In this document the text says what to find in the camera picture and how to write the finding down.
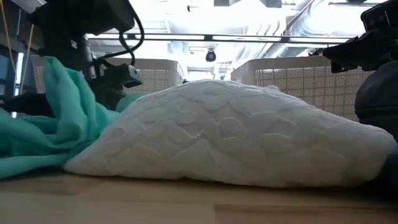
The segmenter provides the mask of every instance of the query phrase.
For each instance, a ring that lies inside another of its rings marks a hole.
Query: wooden table
[[[398,223],[393,205],[341,190],[51,174],[0,182],[0,223]]]

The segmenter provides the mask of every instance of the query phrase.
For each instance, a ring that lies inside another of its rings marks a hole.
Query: yellow cable
[[[29,60],[29,53],[30,53],[30,45],[32,44],[32,38],[33,38],[33,30],[35,29],[35,25],[32,24],[32,27],[30,28],[30,36],[29,36],[29,43],[27,46],[27,53],[26,53],[26,59],[25,59],[25,65],[24,65],[24,74],[22,75],[22,81],[21,85],[19,87],[20,91],[19,93],[22,94],[23,89],[24,89],[24,82],[25,82],[25,74],[26,74],[26,68],[27,68],[27,62]]]
[[[6,20],[6,12],[4,10],[4,4],[2,2],[2,0],[0,0],[0,5],[1,5],[1,12],[2,12],[2,20],[4,21],[4,29],[6,30],[6,37],[7,37],[7,44],[8,44],[8,51],[10,53],[10,60],[12,63],[12,67],[14,69],[15,74],[16,72],[16,67],[15,67],[15,62],[14,62],[14,58],[12,57],[12,51],[11,51],[11,43],[10,43],[10,37],[8,35],[8,28],[7,28],[7,20]]]

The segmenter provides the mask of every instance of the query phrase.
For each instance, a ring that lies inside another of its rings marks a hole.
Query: teal cloth
[[[96,103],[81,73],[65,68],[56,58],[45,57],[44,85],[55,118],[14,119],[0,109],[0,179],[62,166],[119,115]]]

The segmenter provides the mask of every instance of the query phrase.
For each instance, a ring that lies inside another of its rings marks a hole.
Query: security camera
[[[207,62],[214,62],[215,60],[216,60],[216,53],[214,53],[214,50],[207,51],[206,61]]]

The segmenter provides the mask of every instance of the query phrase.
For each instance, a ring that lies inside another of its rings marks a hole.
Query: white pillow
[[[354,186],[375,178],[395,146],[383,129],[277,88],[201,80],[139,98],[65,170],[265,187]]]

